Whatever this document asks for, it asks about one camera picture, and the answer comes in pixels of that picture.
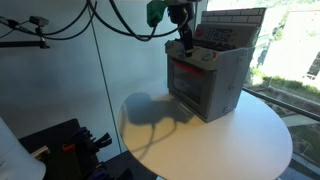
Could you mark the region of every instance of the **gray appliance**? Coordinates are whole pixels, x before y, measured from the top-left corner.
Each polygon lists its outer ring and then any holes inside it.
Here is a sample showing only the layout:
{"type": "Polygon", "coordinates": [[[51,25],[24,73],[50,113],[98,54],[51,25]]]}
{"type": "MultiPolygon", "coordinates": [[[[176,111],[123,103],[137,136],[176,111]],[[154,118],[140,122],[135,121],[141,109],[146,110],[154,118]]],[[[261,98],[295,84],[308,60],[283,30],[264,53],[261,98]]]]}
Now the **gray appliance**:
{"type": "Polygon", "coordinates": [[[204,122],[236,108],[265,8],[205,11],[185,57],[179,40],[168,41],[169,93],[204,122]]]}

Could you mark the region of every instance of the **toaster oven window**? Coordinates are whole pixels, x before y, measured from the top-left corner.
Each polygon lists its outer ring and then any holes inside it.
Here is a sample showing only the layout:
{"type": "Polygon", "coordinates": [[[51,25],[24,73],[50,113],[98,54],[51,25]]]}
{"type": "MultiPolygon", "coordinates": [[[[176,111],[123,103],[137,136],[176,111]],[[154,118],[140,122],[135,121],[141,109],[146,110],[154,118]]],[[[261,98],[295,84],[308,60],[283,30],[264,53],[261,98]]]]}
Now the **toaster oven window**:
{"type": "Polygon", "coordinates": [[[197,104],[200,104],[204,76],[176,65],[173,66],[173,71],[174,87],[197,104]]]}

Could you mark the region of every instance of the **white round table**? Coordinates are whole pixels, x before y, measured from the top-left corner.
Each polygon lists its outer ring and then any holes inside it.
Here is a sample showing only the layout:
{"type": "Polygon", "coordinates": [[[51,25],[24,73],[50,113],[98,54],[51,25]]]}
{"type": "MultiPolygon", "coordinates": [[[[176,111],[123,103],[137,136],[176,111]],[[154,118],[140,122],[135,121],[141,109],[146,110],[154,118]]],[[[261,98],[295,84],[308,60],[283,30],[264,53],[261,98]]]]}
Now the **white round table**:
{"type": "Polygon", "coordinates": [[[119,130],[132,155],[169,180],[272,180],[292,156],[283,121],[245,92],[234,111],[204,123],[155,83],[125,100],[119,130]]]}

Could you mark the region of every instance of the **red component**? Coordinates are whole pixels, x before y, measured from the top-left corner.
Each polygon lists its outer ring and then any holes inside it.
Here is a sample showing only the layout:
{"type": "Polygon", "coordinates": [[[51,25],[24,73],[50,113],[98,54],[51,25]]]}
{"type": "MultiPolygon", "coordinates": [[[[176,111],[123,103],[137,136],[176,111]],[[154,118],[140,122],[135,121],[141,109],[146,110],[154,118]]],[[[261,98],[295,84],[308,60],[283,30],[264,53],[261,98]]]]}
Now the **red component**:
{"type": "Polygon", "coordinates": [[[197,29],[196,30],[196,35],[197,36],[202,36],[202,35],[204,35],[204,31],[202,29],[197,29]]]}
{"type": "Polygon", "coordinates": [[[212,51],[212,58],[215,59],[217,57],[217,53],[212,51]]]}
{"type": "Polygon", "coordinates": [[[65,146],[65,145],[62,146],[63,152],[68,152],[68,151],[74,150],[75,148],[76,148],[76,145],[74,144],[71,144],[68,146],[65,146]]]}
{"type": "Polygon", "coordinates": [[[173,60],[171,62],[172,62],[173,65],[178,66],[179,68],[184,69],[184,70],[190,72],[191,74],[194,74],[194,75],[197,75],[197,76],[203,76],[203,71],[199,71],[199,70],[193,69],[192,67],[189,67],[187,65],[178,63],[178,62],[173,61],[173,60]]]}

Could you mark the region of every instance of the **white object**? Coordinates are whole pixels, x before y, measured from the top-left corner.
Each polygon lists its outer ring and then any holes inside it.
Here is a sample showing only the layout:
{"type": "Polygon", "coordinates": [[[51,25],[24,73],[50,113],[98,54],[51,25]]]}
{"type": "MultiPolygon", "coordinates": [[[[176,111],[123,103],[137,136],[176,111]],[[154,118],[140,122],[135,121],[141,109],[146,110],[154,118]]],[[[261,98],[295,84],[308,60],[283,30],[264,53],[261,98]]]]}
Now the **white object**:
{"type": "Polygon", "coordinates": [[[133,156],[169,180],[271,180],[292,156],[283,121],[245,92],[234,111],[204,123],[170,96],[164,83],[153,84],[125,100],[119,129],[133,156]]]}
{"type": "Polygon", "coordinates": [[[41,180],[46,168],[19,143],[0,117],[0,179],[41,180]]]}

